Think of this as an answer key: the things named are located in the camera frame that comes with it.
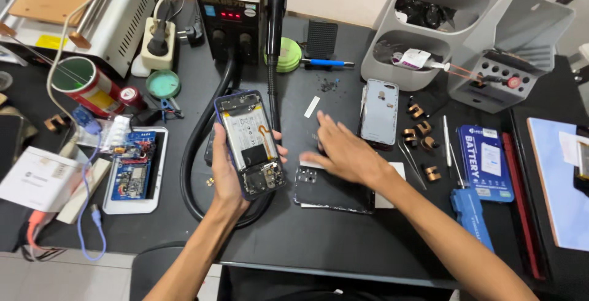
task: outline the metal vent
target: metal vent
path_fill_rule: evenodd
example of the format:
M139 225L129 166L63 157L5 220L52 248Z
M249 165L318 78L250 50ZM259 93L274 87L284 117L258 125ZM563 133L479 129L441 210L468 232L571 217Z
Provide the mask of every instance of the metal vent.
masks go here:
M131 18L131 23L127 28L127 32L122 38L121 45L118 47L118 52L122 57L125 57L129 47L131 47L131 39L135 35L137 29L140 28L141 17L147 10L147 2L149 2L149 0L140 0L139 5L137 5L137 10L135 11L133 18Z

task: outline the copper clamp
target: copper clamp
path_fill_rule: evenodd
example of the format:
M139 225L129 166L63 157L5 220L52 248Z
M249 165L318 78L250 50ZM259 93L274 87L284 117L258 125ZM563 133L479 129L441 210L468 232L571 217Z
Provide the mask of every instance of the copper clamp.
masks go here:
M423 115L423 109L419 107L419 105L413 104L409 106L409 109L407 109L407 113L411 114L411 117L413 119L417 119L419 118L421 115Z
M69 118L64 113L61 113L59 115L54 115L53 117L47 118L45 120L45 126L51 132L59 132L60 127L68 125L68 123L66 121L67 119L69 119Z
M436 140L434 140L432 137L425 137L421 140L421 146L426 151L430 151L430 150L440 147L440 144Z
M423 173L425 173L425 177L428 179L429 182L436 181L442 178L442 175L438 173L438 167L436 166L426 168L425 165L422 164L421 168L423 169Z
M432 131L431 125L427 121L422 121L421 123L415 125L415 128L421 133L422 137L425 137Z
M401 136L403 137L403 140L409 144L411 147L416 148L417 147L417 136L415 134L415 130L412 128L408 128L408 129L404 129L403 132L401 133Z

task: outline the blue circuit board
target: blue circuit board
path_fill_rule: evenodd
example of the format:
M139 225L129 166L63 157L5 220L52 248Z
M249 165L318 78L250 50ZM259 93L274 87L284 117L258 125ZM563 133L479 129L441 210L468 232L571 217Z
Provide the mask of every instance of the blue circuit board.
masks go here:
M113 201L145 199L155 149L155 132L131 132L123 146L114 148L118 167Z

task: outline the white box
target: white box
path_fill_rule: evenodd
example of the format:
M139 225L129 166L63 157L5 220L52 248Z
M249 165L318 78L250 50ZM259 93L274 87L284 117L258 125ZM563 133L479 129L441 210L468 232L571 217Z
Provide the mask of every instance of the white box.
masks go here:
M82 180L82 166L28 147L0 183L0 198L45 213L59 212Z

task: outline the tile floor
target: tile floor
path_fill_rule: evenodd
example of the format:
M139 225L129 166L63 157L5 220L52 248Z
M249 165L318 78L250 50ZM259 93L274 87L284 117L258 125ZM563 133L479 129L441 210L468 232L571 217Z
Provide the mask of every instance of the tile floor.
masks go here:
M30 263L20 254L0 253L2 300L128 301L133 258L105 254L91 263L79 250L68 250L51 261ZM220 276L221 266L213 264L198 293L199 300L217 300Z

